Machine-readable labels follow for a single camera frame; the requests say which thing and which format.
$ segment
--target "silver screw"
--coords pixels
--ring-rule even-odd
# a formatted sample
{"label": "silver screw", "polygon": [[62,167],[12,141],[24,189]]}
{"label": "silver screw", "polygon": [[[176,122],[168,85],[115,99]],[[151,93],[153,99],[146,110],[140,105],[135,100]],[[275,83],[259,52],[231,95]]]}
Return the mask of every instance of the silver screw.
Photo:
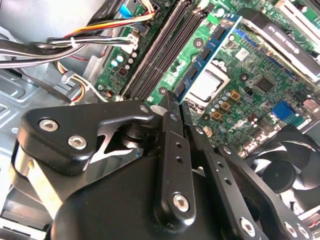
{"label": "silver screw", "polygon": [[284,222],[285,229],[292,235],[292,237],[298,237],[296,230],[286,221]]}
{"label": "silver screw", "polygon": [[196,127],[195,129],[196,129],[196,131],[197,131],[198,133],[200,133],[200,134],[204,134],[204,132],[201,130],[201,128],[200,128],[200,127]]}
{"label": "silver screw", "polygon": [[181,194],[173,195],[173,204],[181,211],[187,212],[189,210],[189,202],[188,200],[182,196]]}
{"label": "silver screw", "polygon": [[140,110],[141,110],[142,112],[144,112],[144,113],[148,113],[148,112],[149,112],[149,110],[148,110],[145,106],[143,106],[143,105],[140,106]]}
{"label": "silver screw", "polygon": [[174,114],[170,114],[170,118],[173,120],[173,121],[178,121],[178,118],[174,115]]}
{"label": "silver screw", "polygon": [[82,136],[71,136],[68,139],[68,144],[77,150],[82,150],[87,146],[87,141]]}
{"label": "silver screw", "polygon": [[226,146],[225,146],[223,149],[224,149],[224,151],[225,151],[227,154],[231,154],[230,149],[229,149],[229,148],[227,148]]}
{"label": "silver screw", "polygon": [[302,233],[302,235],[306,238],[306,239],[309,239],[310,238],[310,235],[309,233],[304,229],[303,226],[301,226],[299,223],[296,224],[298,226],[298,230],[300,233]]}
{"label": "silver screw", "polygon": [[39,127],[47,132],[54,132],[59,128],[59,125],[51,119],[45,119],[39,122]]}
{"label": "silver screw", "polygon": [[240,219],[240,224],[242,229],[250,236],[250,237],[254,237],[256,235],[256,231],[254,226],[252,225],[252,223],[245,219],[244,217],[241,217]]}
{"label": "silver screw", "polygon": [[96,87],[99,91],[102,91],[104,88],[104,86],[102,86],[101,84],[99,84],[97,87]]}

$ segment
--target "cable tie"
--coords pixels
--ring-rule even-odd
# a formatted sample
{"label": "cable tie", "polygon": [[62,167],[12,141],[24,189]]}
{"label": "cable tie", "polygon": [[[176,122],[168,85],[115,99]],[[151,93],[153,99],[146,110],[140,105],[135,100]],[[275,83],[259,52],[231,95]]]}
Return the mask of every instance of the cable tie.
{"label": "cable tie", "polygon": [[76,75],[74,71],[67,71],[62,75],[61,82],[67,84],[74,75]]}
{"label": "cable tie", "polygon": [[72,36],[70,37],[71,46],[75,49],[79,46],[79,44],[76,44],[75,38]]}

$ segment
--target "blue sata port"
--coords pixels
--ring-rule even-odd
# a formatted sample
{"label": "blue sata port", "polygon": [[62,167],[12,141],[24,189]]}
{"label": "blue sata port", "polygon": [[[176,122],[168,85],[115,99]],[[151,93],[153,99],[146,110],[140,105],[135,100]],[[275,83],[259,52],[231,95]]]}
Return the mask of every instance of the blue sata port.
{"label": "blue sata port", "polygon": [[304,122],[304,118],[296,113],[296,111],[286,101],[281,101],[272,109],[272,113],[281,121],[287,124],[293,124],[298,127]]}

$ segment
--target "cooling fan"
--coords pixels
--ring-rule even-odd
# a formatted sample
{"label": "cooling fan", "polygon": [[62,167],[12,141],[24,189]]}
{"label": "cooling fan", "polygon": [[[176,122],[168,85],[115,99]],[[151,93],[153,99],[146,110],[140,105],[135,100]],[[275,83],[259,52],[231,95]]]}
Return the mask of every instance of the cooling fan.
{"label": "cooling fan", "polygon": [[245,159],[297,215],[320,205],[319,146],[289,124]]}

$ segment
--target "dimm slot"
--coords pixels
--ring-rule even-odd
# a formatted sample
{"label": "dimm slot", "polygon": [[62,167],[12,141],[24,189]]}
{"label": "dimm slot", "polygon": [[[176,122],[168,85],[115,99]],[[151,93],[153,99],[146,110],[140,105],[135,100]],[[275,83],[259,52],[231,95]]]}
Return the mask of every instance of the dimm slot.
{"label": "dimm slot", "polygon": [[155,39],[154,43],[150,47],[149,51],[139,64],[134,75],[130,81],[123,87],[120,95],[125,97],[130,97],[132,91],[139,85],[141,78],[144,76],[145,72],[148,70],[149,65],[153,63],[156,59],[159,49],[163,48],[165,44],[170,40],[170,34],[178,26],[181,18],[184,16],[186,10],[191,5],[191,0],[180,0],[174,10],[172,11],[170,17],[166,21],[165,25],[160,31],[159,36]]}
{"label": "dimm slot", "polygon": [[134,99],[139,99],[141,101],[147,99],[205,16],[206,15],[203,12],[198,12],[193,13],[188,17],[175,35],[175,38],[171,41],[171,44],[165,49],[165,52],[161,54],[158,63],[153,66],[153,70],[147,80],[139,88],[135,96],[133,96]]}

